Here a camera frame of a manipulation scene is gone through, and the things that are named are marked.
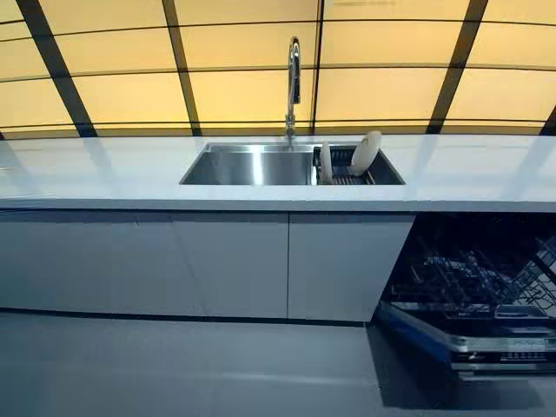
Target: faucet spout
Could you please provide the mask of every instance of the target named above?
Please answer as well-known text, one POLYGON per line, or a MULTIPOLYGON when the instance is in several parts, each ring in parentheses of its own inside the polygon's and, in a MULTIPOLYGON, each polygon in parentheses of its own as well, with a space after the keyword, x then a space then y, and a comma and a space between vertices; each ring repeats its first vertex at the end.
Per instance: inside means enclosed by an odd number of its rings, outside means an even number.
POLYGON ((301 50, 299 39, 293 36, 288 52, 288 102, 286 113, 286 137, 291 142, 295 137, 294 104, 299 104, 301 86, 301 50))

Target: cabinet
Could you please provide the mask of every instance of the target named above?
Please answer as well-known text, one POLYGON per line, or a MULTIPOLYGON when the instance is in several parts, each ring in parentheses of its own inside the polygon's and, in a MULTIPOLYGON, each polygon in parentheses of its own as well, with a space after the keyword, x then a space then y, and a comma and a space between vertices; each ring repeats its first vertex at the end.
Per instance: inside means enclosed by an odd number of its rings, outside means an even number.
POLYGON ((0 306, 202 315, 165 213, 0 212, 0 306))
POLYGON ((171 216, 207 315, 287 316, 287 213, 171 216))
POLYGON ((369 321, 411 215, 292 214, 288 317, 369 321))

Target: backsplash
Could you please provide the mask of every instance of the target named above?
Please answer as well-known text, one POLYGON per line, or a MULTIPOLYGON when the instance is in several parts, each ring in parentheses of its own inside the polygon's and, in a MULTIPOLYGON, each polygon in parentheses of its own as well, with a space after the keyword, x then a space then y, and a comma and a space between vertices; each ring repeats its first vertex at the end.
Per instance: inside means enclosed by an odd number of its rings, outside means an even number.
POLYGON ((0 138, 556 134, 553 0, 2 0, 0 138))

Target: dark metal beam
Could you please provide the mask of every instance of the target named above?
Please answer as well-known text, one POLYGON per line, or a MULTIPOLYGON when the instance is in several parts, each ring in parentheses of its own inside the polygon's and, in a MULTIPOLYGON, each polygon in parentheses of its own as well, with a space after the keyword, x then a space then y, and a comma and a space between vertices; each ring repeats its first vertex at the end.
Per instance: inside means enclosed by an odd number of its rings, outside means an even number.
POLYGON ((316 33, 314 40, 314 69, 313 69, 313 92, 311 94, 311 123, 309 132, 314 135, 314 125, 316 121, 316 104, 319 96, 319 75, 321 73, 321 50, 322 50, 322 26, 324 20, 324 0, 319 0, 316 11, 316 33))
POLYGON ((185 59, 185 51, 183 49, 182 33, 178 27, 179 22, 175 11, 175 2, 174 0, 162 0, 162 6, 164 7, 164 14, 166 15, 170 42, 172 42, 172 49, 174 50, 175 66, 177 67, 180 77, 183 99, 185 100, 185 107, 188 111, 191 130, 193 131, 193 136, 202 136, 195 98, 193 97, 193 89, 191 87, 191 78, 188 73, 188 63, 185 59))
POLYGON ((444 120, 452 105, 453 96, 460 84, 461 75, 466 67, 467 59, 471 53, 473 42, 479 30, 480 21, 485 13, 488 0, 469 0, 467 13, 461 24, 460 35, 453 49, 452 59, 448 66, 444 83, 434 106, 431 122, 428 124, 427 133, 439 134, 442 131, 444 120))
POLYGON ((68 110, 69 117, 71 117, 79 132, 79 136, 96 136, 93 123, 77 92, 76 85, 71 79, 68 67, 56 44, 56 39, 52 35, 41 4, 38 0, 17 0, 17 5, 29 27, 35 45, 43 57, 44 64, 56 85, 63 104, 68 110))
POLYGON ((543 136, 556 136, 556 107, 554 107, 553 112, 546 119, 546 123, 539 134, 543 136))

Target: dish rack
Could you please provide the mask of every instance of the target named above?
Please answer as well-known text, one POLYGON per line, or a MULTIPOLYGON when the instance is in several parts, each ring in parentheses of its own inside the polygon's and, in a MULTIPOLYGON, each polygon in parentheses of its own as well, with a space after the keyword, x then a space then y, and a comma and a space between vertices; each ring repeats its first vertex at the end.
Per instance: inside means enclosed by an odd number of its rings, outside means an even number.
MULTIPOLYGON (((351 175, 348 167, 354 155, 355 148, 339 149, 331 148, 330 157, 332 159, 332 181, 334 185, 376 185, 376 181, 370 173, 370 169, 365 171, 362 176, 351 175)), ((321 149, 315 148, 313 151, 313 166, 316 168, 317 183, 321 185, 321 149)))
MULTIPOLYGON (((456 230, 449 224, 418 230, 383 299, 409 309, 441 311, 450 319, 492 319, 508 306, 532 306, 556 317, 556 237, 531 233, 526 225, 514 242, 505 242, 503 233, 482 242, 475 234, 481 224, 471 224, 471 232, 463 229, 467 225, 456 230)), ((504 223, 497 229, 503 230, 504 223)))

